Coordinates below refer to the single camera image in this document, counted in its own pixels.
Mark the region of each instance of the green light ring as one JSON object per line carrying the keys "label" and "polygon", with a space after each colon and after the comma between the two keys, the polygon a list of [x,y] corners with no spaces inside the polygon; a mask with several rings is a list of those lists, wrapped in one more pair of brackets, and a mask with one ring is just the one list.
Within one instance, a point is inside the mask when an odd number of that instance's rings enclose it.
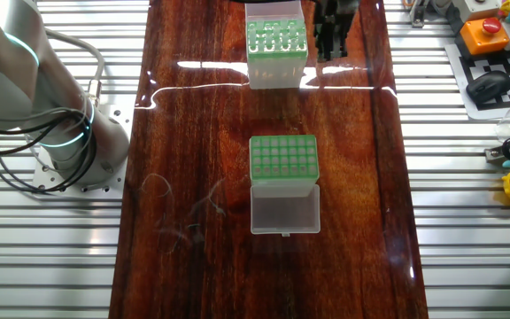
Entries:
{"label": "green light ring", "polygon": [[41,65],[40,62],[39,62],[39,58],[36,56],[36,53],[33,51],[33,49],[31,49],[31,47],[29,47],[26,43],[24,43],[23,41],[21,41],[17,36],[15,35],[10,35],[8,33],[5,33],[5,35],[7,36],[7,38],[9,40],[11,40],[11,42],[13,43],[16,43],[20,46],[22,46],[23,48],[25,48],[25,50],[27,50],[29,53],[31,53],[31,55],[33,56],[33,58],[35,58],[35,62],[36,62],[36,66],[39,66]]}
{"label": "green light ring", "polygon": [[[95,112],[94,107],[92,106],[92,115],[89,117],[89,124],[92,124],[94,122],[94,112]],[[75,143],[76,141],[81,139],[83,136],[84,136],[84,132],[81,132],[77,137],[71,139],[70,141],[64,142],[64,143],[58,144],[58,145],[47,145],[47,144],[43,144],[43,143],[39,143],[39,144],[44,147],[62,147],[62,146],[67,146],[72,143]]]}

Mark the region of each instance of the metal bracket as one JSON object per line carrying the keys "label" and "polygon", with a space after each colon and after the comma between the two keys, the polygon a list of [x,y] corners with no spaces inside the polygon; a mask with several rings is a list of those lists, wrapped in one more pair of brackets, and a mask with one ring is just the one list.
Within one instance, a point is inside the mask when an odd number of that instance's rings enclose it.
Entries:
{"label": "metal bracket", "polygon": [[[133,126],[133,107],[126,107],[120,105],[100,105],[99,112],[109,114],[109,117],[115,119],[125,130],[129,140],[131,139],[131,128]],[[50,163],[49,154],[41,147],[39,158],[44,163]],[[96,185],[74,185],[65,191],[55,192],[55,197],[61,198],[84,198],[84,199],[121,199],[123,197],[123,184],[125,183],[125,170],[127,161],[122,165],[121,169],[115,176],[109,180]],[[33,185],[43,185],[45,188],[50,188],[54,185],[62,183],[64,178],[60,174],[43,169],[43,165],[37,161],[35,168],[35,176],[33,177]],[[45,200],[49,198],[48,195],[34,194],[35,197]]]}
{"label": "metal bracket", "polygon": [[503,165],[506,161],[505,156],[503,155],[503,146],[494,147],[492,149],[485,149],[485,160],[488,163],[494,165]]}
{"label": "metal bracket", "polygon": [[413,8],[409,13],[413,27],[424,27],[424,13],[429,5],[429,0],[414,1]]}

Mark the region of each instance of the glossy wood surface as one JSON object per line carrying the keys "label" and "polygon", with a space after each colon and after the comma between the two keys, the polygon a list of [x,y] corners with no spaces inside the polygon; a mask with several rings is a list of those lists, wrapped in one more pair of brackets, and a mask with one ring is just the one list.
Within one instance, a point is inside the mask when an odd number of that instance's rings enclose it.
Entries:
{"label": "glossy wood surface", "polygon": [[[252,90],[244,8],[151,1],[111,318],[428,318],[380,0],[349,57]],[[316,135],[319,234],[251,234],[251,136]]]}

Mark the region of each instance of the black mouse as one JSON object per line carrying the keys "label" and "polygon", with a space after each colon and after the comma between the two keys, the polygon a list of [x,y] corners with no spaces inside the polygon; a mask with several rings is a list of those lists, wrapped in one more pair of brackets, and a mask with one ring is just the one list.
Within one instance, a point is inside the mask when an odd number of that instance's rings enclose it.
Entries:
{"label": "black mouse", "polygon": [[503,71],[484,74],[466,87],[467,94],[475,103],[483,103],[500,97],[510,90],[510,77]]}

